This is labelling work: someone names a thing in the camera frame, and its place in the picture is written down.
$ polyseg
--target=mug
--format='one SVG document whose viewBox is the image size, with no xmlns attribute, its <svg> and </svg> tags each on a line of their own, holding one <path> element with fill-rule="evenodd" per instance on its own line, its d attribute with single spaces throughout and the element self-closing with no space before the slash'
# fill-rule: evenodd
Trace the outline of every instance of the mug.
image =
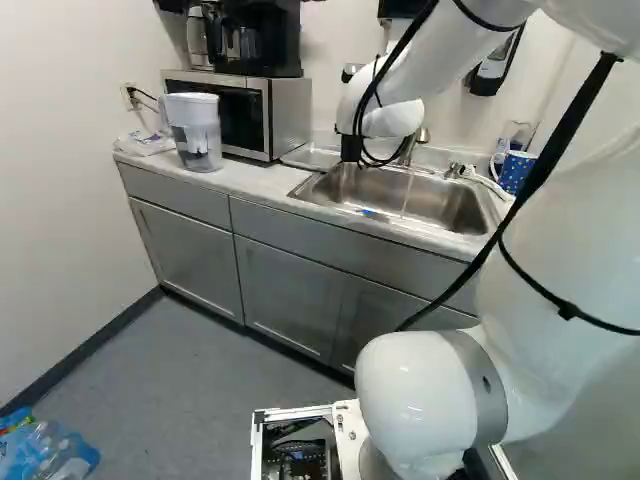
<svg viewBox="0 0 640 480">
<path fill-rule="evenodd" d="M 517 195 L 538 156 L 518 150 L 508 150 L 502 164 L 498 185 L 507 193 Z"/>
</svg>

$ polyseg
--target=electrical outlet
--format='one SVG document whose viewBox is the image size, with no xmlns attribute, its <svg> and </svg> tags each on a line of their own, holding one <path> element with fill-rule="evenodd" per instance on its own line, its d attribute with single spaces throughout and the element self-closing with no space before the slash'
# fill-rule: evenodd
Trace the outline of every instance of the electrical outlet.
<svg viewBox="0 0 640 480">
<path fill-rule="evenodd" d="M 140 106 L 138 102 L 136 102 L 135 97 L 127 90 L 127 88 L 135 86 L 136 84 L 134 82 L 123 82 L 120 84 L 120 95 L 122 95 L 122 101 L 124 102 L 127 112 L 140 110 Z"/>
</svg>

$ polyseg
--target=gray carpet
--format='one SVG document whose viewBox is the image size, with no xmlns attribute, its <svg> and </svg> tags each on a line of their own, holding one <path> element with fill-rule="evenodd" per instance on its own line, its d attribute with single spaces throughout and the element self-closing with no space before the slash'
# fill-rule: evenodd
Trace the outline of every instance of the gray carpet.
<svg viewBox="0 0 640 480">
<path fill-rule="evenodd" d="M 248 480 L 256 408 L 353 398 L 335 381 L 164 298 L 36 407 L 102 453 L 95 480 Z"/>
</svg>

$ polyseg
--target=sink basin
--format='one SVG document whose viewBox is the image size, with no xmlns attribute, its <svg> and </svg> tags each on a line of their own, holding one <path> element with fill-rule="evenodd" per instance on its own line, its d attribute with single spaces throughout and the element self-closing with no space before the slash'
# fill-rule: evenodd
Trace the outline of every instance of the sink basin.
<svg viewBox="0 0 640 480">
<path fill-rule="evenodd" d="M 476 236 L 489 231 L 475 190 L 440 173 L 340 163 L 326 175 L 311 177 L 289 197 L 409 228 L 427 224 Z"/>
</svg>

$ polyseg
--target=faucet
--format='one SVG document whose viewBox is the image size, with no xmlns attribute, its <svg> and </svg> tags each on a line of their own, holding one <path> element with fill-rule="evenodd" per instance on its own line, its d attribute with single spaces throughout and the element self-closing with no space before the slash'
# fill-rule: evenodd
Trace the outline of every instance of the faucet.
<svg viewBox="0 0 640 480">
<path fill-rule="evenodd" d="M 422 127 L 416 130 L 400 152 L 397 162 L 398 165 L 409 168 L 411 166 L 411 155 L 413 155 L 413 149 L 416 147 L 416 143 L 429 143 L 429 140 L 431 140 L 431 135 L 428 129 Z"/>
<path fill-rule="evenodd" d="M 457 178 L 458 176 L 460 176 L 459 168 L 461 166 L 463 165 L 458 162 L 451 162 L 449 164 L 449 168 L 443 174 L 444 178 L 448 180 L 450 178 Z"/>
<path fill-rule="evenodd" d="M 476 173 L 476 168 L 473 165 L 451 162 L 443 176 L 445 179 L 464 178 L 465 180 L 479 183 L 495 193 L 503 202 L 512 202 L 515 199 L 513 195 L 504 191 L 497 183 L 483 177 L 482 175 L 478 175 Z"/>
</svg>

